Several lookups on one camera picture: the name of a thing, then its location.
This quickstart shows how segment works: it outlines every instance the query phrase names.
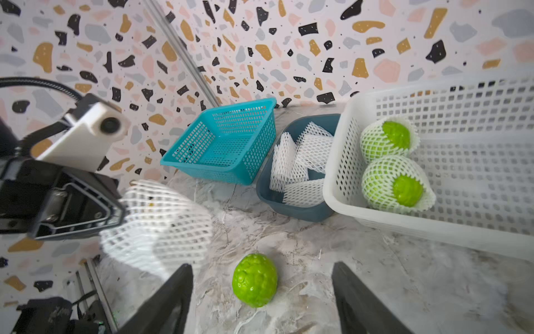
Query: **white foam sleeve in tray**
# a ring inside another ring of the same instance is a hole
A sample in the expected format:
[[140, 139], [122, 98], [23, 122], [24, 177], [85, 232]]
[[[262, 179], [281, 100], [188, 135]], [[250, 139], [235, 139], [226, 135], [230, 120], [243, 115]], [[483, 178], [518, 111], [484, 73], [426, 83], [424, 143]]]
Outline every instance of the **white foam sleeve in tray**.
[[325, 172], [334, 137], [304, 135], [295, 163], [319, 173]]
[[306, 167], [295, 164], [297, 147], [291, 135], [282, 133], [280, 144], [274, 147], [271, 183], [269, 188], [274, 191], [284, 192], [286, 184], [308, 180]]
[[299, 135], [297, 138], [297, 146], [302, 144], [302, 141], [304, 140], [305, 135], [316, 135], [316, 136], [326, 136], [326, 137], [333, 137], [332, 134], [328, 131], [326, 131], [324, 128], [318, 126], [317, 124], [310, 122], [304, 131]]
[[312, 207], [321, 204], [324, 178], [286, 185], [282, 203], [296, 207]]

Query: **white foam mesh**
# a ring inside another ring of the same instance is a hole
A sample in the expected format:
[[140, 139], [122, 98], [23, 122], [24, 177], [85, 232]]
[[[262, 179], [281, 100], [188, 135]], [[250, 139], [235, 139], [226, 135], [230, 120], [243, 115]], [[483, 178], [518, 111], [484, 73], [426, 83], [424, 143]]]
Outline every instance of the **white foam mesh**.
[[297, 207], [312, 207], [321, 204], [324, 178], [286, 185], [282, 203]]
[[300, 146], [302, 144], [302, 141], [304, 140], [305, 135], [317, 135], [317, 136], [326, 136], [326, 137], [333, 137], [332, 134], [328, 131], [326, 131], [324, 128], [318, 126], [317, 124], [310, 122], [308, 125], [306, 125], [306, 128], [297, 138], [297, 146]]
[[324, 173], [333, 141], [334, 137], [332, 136], [304, 135], [302, 143], [299, 145], [295, 163]]
[[[382, 130], [384, 122], [391, 121], [404, 125], [410, 131], [410, 148], [401, 149], [394, 147], [393, 143], [389, 141], [388, 137]], [[406, 117], [403, 116], [389, 116], [378, 120], [367, 126], [360, 137], [360, 148], [365, 161], [370, 164], [373, 160], [388, 156], [399, 155], [407, 157], [410, 153], [415, 151], [419, 146], [420, 138], [417, 128]]]
[[[393, 193], [393, 183], [401, 175], [412, 177], [423, 186], [423, 195], [413, 207], [399, 204]], [[425, 172], [415, 162], [402, 156], [385, 156], [370, 163], [362, 177], [362, 193], [373, 208], [394, 213], [425, 211], [436, 202]]]
[[104, 252], [163, 279], [184, 263], [200, 266], [213, 234], [206, 208], [148, 180], [128, 188], [121, 202], [124, 224], [100, 232]]
[[291, 135], [287, 132], [282, 133], [280, 144], [274, 147], [269, 185], [271, 190], [284, 192], [286, 184], [308, 180], [306, 167], [294, 163], [296, 154], [297, 147]]

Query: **marble table surface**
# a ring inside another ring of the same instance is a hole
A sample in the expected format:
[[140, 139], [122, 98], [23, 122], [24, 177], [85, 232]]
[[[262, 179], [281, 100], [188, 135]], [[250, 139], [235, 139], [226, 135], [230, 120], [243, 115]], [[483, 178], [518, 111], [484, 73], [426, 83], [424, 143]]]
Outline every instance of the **marble table surface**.
[[[300, 117], [342, 111], [277, 109], [278, 135]], [[293, 219], [261, 202], [255, 182], [177, 172], [169, 186], [214, 216], [207, 260], [194, 273], [186, 333], [339, 333], [331, 281], [337, 261], [414, 333], [534, 333], [534, 263], [371, 229], [340, 214], [321, 223]], [[276, 295], [259, 309], [241, 303], [231, 285], [234, 268], [253, 252], [271, 258], [279, 275]], [[163, 283], [109, 257], [98, 275], [119, 326]]]

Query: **dark blue plastic tray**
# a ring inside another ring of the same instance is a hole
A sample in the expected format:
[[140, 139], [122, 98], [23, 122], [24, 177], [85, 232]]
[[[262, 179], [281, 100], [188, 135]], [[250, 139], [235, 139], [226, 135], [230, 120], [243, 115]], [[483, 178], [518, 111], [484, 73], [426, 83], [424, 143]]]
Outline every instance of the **dark blue plastic tray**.
[[[289, 124], [283, 132], [289, 132], [293, 138], [293, 141], [295, 141], [304, 131], [306, 126], [310, 122], [313, 122], [334, 135], [339, 117], [340, 114], [330, 114], [299, 118]], [[334, 211], [330, 209], [325, 202], [312, 207], [296, 207], [283, 204], [282, 200], [284, 198], [284, 193], [269, 189], [269, 184], [271, 182], [271, 168], [272, 155], [269, 157], [267, 163], [265, 164], [265, 168], [263, 168], [260, 174], [260, 178], [256, 184], [256, 193], [258, 194], [260, 200], [269, 204], [274, 211], [286, 216], [311, 222], [319, 222], [332, 215]], [[310, 180], [317, 180], [325, 177], [325, 174], [317, 173], [314, 170], [308, 170], [308, 175]]]

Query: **teal plastic basket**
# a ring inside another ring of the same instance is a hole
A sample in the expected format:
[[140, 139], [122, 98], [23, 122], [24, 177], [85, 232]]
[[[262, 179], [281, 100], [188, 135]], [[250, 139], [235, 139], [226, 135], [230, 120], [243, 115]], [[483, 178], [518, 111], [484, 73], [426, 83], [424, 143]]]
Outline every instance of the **teal plastic basket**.
[[266, 98], [204, 111], [161, 164], [193, 177], [251, 184], [276, 137], [275, 105]]

